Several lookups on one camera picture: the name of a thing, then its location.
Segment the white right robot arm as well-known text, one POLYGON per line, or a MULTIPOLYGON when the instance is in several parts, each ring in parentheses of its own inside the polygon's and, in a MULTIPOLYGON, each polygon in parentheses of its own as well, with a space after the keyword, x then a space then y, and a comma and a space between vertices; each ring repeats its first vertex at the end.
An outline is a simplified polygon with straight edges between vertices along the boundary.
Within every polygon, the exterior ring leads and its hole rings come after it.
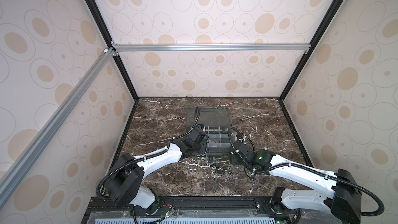
POLYGON ((272 215, 291 215, 297 209, 310 209, 331 213, 345 224, 361 222, 362 195, 347 171, 334 174, 316 170, 268 150, 255 152, 240 140, 230 144, 231 159, 253 174, 282 177, 307 187, 306 190, 277 188, 266 204, 272 215))

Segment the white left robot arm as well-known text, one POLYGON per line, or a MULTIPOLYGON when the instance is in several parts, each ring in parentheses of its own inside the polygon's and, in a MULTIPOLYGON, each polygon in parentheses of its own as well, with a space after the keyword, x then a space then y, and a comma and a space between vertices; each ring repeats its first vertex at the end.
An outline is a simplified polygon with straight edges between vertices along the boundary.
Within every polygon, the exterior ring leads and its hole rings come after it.
POLYGON ((116 207, 135 205, 151 214, 158 208, 159 198, 142 186, 143 179, 169 164, 204 152, 207 141, 204 125, 197 124, 186 135, 172 139, 162 149, 138 157, 126 153, 99 182, 96 195, 111 199, 116 207))

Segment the pile of screws and nuts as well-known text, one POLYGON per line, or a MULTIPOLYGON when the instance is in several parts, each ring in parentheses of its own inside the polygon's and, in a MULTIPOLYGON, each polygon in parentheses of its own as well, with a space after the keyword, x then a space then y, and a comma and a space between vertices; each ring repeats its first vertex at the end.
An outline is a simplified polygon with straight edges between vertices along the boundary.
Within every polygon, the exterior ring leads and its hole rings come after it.
POLYGON ((225 156, 197 156, 189 161, 190 164, 216 175, 232 175, 230 159, 225 156))

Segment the clear plastic compartment box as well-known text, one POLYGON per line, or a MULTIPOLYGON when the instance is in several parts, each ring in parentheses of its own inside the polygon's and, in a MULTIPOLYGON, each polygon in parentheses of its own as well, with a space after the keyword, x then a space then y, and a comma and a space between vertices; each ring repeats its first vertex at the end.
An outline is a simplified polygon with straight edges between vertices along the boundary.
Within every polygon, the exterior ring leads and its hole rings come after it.
POLYGON ((222 157, 229 155, 228 129, 231 126, 229 109, 226 106, 201 107, 198 124, 205 126, 208 136, 206 148, 191 156, 222 157))

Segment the silver aluminium crossbar rear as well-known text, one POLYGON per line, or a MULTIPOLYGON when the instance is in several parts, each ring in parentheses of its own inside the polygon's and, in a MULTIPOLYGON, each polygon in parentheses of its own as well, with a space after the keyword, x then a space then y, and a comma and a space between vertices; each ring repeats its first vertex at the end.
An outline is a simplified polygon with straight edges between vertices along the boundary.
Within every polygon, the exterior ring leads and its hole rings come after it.
POLYGON ((309 43, 116 45, 117 52, 309 50, 309 43))

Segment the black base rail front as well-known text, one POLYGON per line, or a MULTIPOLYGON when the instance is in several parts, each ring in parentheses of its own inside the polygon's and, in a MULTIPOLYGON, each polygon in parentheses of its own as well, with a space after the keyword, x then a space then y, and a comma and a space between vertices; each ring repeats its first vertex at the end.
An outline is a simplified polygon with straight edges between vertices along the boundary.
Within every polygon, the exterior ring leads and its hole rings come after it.
POLYGON ((270 197, 161 197, 158 210, 117 208, 110 200, 92 198, 83 224, 339 224, 323 211, 307 209, 276 214, 270 197))

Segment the black corner frame post right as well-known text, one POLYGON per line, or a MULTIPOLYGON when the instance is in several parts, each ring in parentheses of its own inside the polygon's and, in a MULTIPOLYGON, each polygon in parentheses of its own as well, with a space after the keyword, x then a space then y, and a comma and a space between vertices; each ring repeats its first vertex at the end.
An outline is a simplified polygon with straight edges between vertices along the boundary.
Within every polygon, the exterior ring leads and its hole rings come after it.
POLYGON ((310 41, 310 48, 307 52, 303 54, 301 59, 299 60, 298 65, 296 66, 295 70, 293 71, 293 74, 291 75, 288 83, 286 84, 282 94, 279 97, 279 101, 283 103, 288 96, 290 90, 292 89, 294 83, 298 79, 299 75, 301 74, 303 68, 305 67, 307 61, 310 59, 312 53, 315 51, 315 48, 321 41, 323 35, 325 34, 326 30, 330 26, 332 20, 336 16, 337 12, 343 5, 344 0, 332 0, 331 5, 329 6, 328 10, 326 11, 326 14, 322 21, 320 22, 320 25, 318 29, 316 30, 313 38, 310 41))

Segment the black corner frame post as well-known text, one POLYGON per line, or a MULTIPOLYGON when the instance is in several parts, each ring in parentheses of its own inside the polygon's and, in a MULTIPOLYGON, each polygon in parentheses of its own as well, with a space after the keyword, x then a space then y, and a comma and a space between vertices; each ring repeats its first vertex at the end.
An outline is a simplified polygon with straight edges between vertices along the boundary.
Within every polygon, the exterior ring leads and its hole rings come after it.
MULTIPOLYGON (((99 32, 103 38, 103 40, 105 41, 105 44, 107 47, 110 48, 115 48, 115 45, 113 44, 113 39, 111 37, 111 34, 108 30, 108 27, 106 26, 105 20, 100 12, 100 9, 96 3, 95 0, 85 0, 86 5, 95 21, 95 24, 97 26, 97 28, 99 29, 99 32)), ((133 100, 138 100, 139 96, 132 84, 132 81, 127 73, 126 67, 120 57, 120 55, 114 55, 113 56, 114 61, 116 62, 116 65, 122 75, 122 78, 124 80, 124 82, 126 83, 126 86, 129 90, 129 92, 131 93, 133 100)))
POLYGON ((326 30, 330 26, 332 20, 336 16, 337 12, 343 5, 344 0, 332 0, 331 5, 329 6, 328 10, 326 11, 326 14, 322 21, 320 22, 320 25, 318 29, 316 30, 313 38, 310 41, 310 48, 307 52, 303 54, 301 59, 299 60, 298 65, 296 66, 295 70, 293 71, 293 74, 291 75, 288 83, 286 84, 282 94, 279 97, 279 101, 283 103, 288 96, 290 90, 292 89, 294 83, 298 79, 299 75, 301 74, 303 68, 305 67, 307 61, 310 59, 312 53, 315 51, 315 48, 321 41, 323 35, 325 34, 326 30))

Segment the silver aluminium rail left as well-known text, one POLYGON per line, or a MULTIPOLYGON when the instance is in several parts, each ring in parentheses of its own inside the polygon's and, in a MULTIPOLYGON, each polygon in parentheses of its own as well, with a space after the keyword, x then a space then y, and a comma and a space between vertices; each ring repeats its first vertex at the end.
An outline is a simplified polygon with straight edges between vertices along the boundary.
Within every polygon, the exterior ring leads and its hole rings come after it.
POLYGON ((65 119, 75 108, 83 94, 91 86, 98 73, 104 67, 105 63, 115 53, 115 48, 108 47, 101 56, 90 67, 84 77, 79 81, 76 87, 67 96, 57 111, 51 116, 43 128, 34 137, 33 141, 23 151, 20 157, 9 169, 5 178, 1 181, 1 208, 7 203, 11 195, 22 182, 33 164, 37 161, 56 132, 59 130, 65 119))

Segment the black corner frame post left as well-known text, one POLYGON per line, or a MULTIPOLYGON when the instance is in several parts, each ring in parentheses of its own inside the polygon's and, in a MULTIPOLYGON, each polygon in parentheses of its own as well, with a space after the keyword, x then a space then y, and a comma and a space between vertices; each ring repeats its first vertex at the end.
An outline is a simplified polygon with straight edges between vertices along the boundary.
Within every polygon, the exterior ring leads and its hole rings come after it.
MULTIPOLYGON (((95 21, 95 24, 97 26, 97 28, 99 29, 99 32, 103 38, 103 40, 105 41, 105 44, 107 47, 110 48, 115 48, 115 45, 113 44, 113 39, 111 37, 111 34, 108 30, 108 27, 106 26, 105 20, 100 12, 100 9, 96 3, 95 0, 85 0, 86 5, 95 21)), ((120 57, 120 55, 114 55, 113 56, 114 61, 116 62, 116 65, 122 75, 122 78, 124 80, 124 82, 126 83, 126 86, 129 90, 129 92, 131 93, 133 100, 138 100, 139 96, 132 84, 132 81, 127 73, 126 67, 120 57)))

